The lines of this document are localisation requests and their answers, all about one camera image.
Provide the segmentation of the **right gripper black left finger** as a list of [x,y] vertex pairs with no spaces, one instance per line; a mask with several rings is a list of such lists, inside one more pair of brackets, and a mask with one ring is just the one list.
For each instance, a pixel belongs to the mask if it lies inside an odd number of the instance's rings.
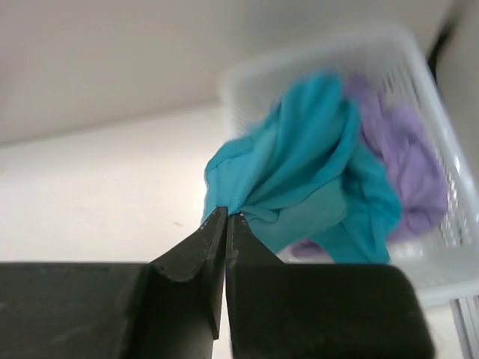
[[2,263],[3,358],[210,358],[228,213],[148,263]]

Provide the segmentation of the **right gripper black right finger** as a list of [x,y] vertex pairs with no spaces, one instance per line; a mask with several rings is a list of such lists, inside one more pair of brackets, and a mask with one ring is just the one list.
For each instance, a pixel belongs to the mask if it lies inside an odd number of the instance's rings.
[[228,219],[226,299],[235,358],[433,358],[415,290],[390,265],[287,264]]

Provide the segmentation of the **teal t-shirt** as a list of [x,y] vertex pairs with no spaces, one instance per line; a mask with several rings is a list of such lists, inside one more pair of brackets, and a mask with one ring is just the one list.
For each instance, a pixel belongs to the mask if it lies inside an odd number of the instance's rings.
[[204,216],[219,207],[243,215],[273,253],[310,240],[336,263],[387,263],[401,205],[360,130],[337,73],[298,81],[208,161]]

